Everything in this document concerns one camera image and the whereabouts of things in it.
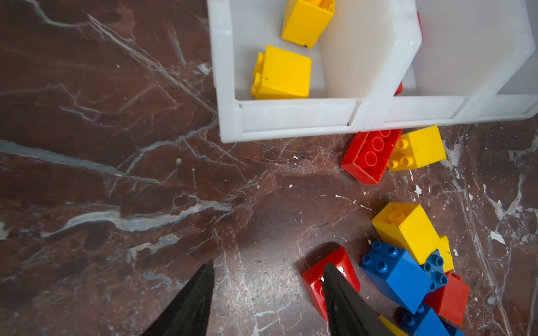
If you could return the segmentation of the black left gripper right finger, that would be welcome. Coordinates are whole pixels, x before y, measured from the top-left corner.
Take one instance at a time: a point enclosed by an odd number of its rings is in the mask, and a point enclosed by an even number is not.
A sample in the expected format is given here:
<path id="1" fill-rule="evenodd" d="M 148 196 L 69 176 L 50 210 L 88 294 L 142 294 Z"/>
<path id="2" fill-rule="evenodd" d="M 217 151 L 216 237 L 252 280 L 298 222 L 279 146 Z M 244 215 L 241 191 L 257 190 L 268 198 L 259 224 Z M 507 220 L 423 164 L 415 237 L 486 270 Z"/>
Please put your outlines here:
<path id="1" fill-rule="evenodd" d="M 337 292 L 329 306 L 329 330 L 331 335 L 392 335 L 358 293 Z"/>

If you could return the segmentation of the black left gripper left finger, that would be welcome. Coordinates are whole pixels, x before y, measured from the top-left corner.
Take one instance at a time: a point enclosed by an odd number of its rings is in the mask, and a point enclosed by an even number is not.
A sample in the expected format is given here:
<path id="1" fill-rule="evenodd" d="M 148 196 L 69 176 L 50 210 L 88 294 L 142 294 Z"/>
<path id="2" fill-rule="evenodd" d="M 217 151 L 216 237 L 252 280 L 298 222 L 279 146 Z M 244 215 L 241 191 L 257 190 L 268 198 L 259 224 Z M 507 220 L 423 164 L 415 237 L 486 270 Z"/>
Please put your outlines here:
<path id="1" fill-rule="evenodd" d="M 214 291 L 214 263 L 202 265 L 144 335 L 207 334 Z"/>

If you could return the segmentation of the long red lego brick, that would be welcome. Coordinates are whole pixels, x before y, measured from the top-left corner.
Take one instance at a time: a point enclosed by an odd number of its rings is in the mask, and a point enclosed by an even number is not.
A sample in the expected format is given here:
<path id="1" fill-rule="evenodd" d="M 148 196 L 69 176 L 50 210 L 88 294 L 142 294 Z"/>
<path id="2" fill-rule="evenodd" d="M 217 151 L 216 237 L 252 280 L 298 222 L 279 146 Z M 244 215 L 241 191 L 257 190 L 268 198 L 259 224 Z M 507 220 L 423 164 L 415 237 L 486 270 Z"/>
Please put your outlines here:
<path id="1" fill-rule="evenodd" d="M 357 133 L 340 164 L 363 184 L 379 184 L 403 130 Z"/>

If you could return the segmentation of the large yellow lego brick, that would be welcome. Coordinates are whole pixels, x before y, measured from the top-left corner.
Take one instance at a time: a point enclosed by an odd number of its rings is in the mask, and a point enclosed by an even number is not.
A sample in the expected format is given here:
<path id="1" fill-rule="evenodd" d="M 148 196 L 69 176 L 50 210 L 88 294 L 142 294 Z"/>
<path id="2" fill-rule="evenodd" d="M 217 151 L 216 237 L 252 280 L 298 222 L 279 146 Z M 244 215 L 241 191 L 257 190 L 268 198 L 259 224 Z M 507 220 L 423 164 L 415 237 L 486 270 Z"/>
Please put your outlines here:
<path id="1" fill-rule="evenodd" d="M 311 71 L 311 58 L 266 46 L 256 60 L 251 94 L 264 100 L 309 98 Z"/>

